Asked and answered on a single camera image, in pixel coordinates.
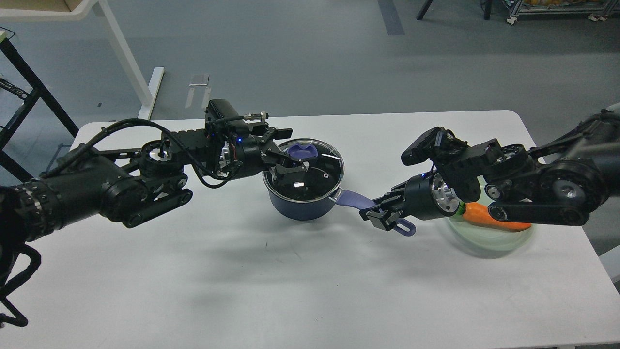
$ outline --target table leg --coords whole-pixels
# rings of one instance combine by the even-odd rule
[[[7,153],[0,150],[0,166],[4,167],[10,174],[21,182],[27,182],[33,178],[21,165],[13,160]]]
[[[484,4],[484,19],[489,20],[491,18],[491,6],[493,5],[493,0],[487,0],[487,3]]]
[[[121,66],[125,70],[127,77],[129,77],[129,81],[133,86],[133,89],[136,91],[140,102],[142,102],[143,106],[152,105],[154,102],[153,95],[151,94],[149,87],[146,85],[144,76],[142,75],[142,72],[140,72],[136,59],[129,49],[129,45],[125,40],[123,32],[118,26],[118,22],[114,17],[114,13],[112,13],[110,4],[108,4],[107,0],[99,0],[93,5],[92,10],[95,12],[97,17],[102,19],[101,22],[108,33],[110,44],[112,44],[112,48],[114,49]]]
[[[151,113],[153,112],[153,106],[155,106],[155,99],[157,98],[157,93],[159,92],[159,86],[161,85],[161,80],[164,77],[164,67],[159,66],[153,69],[153,74],[151,75],[151,81],[149,82],[149,91],[153,96],[153,103],[145,106],[144,104],[140,108],[140,113],[138,113],[139,119],[151,120]]]
[[[422,20],[424,18],[424,15],[428,11],[430,4],[432,3],[433,3],[433,0],[426,0],[426,2],[424,3],[424,6],[422,6],[420,12],[418,12],[418,16],[415,19]]]

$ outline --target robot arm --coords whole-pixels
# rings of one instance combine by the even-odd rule
[[[206,109],[204,129],[171,132],[148,120],[123,120],[71,150],[41,178],[0,186],[0,302],[13,315],[0,314],[0,324],[27,325],[6,298],[40,264],[40,255],[26,242],[95,214],[133,228],[185,205],[192,192],[184,188],[184,165],[191,165],[209,188],[263,171],[271,172],[277,186],[303,181],[312,159],[302,161],[282,152],[274,140],[291,137],[293,130],[270,127],[267,117],[264,112],[240,116],[230,103],[215,99]],[[161,139],[139,149],[94,148],[106,136],[136,125],[160,129]],[[119,159],[129,159],[129,164],[117,166]],[[210,184],[204,176],[221,182]],[[20,254],[31,263],[9,280]]]
[[[543,156],[558,155],[550,164]],[[620,195],[620,117],[603,111],[557,140],[525,150],[501,147],[496,139],[470,147],[454,133],[435,127],[401,156],[409,166],[430,159],[433,168],[394,186],[360,211],[374,226],[391,230],[399,218],[427,220],[454,215],[461,201],[480,198],[477,177],[495,200],[489,214],[497,220],[583,225],[590,212]]]

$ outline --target carrot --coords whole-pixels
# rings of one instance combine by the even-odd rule
[[[487,211],[487,206],[477,202],[468,202],[465,204],[463,219],[474,225],[509,230],[511,232],[520,232],[532,226],[530,223],[502,222],[500,220],[495,220]]]

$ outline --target purple pot handle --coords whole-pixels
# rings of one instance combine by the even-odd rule
[[[372,201],[371,199],[368,199],[366,196],[362,194],[358,194],[350,190],[343,190],[343,189],[341,190],[342,192],[336,199],[336,205],[354,207],[358,210],[367,209],[375,205],[374,201]],[[405,235],[406,237],[410,237],[413,234],[415,234],[415,225],[409,222],[408,220],[404,218],[398,218],[396,220],[396,224],[397,225],[394,227],[394,230],[401,233],[402,235]],[[398,225],[402,225],[408,230],[405,230],[399,227]]]

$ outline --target white desk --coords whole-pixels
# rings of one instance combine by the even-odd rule
[[[174,130],[202,120],[162,121]],[[510,111],[271,118],[331,143],[343,187],[376,197],[427,171],[400,154],[443,125],[461,139],[532,146]],[[85,142],[104,123],[82,128]],[[124,130],[100,149],[159,138]],[[335,207],[281,216],[260,176],[217,190],[190,174],[192,201],[135,229],[102,217],[32,245],[43,265],[10,300],[29,317],[3,348],[514,348],[620,342],[620,296],[583,230],[539,226],[524,247],[481,258],[444,220],[413,237]]]

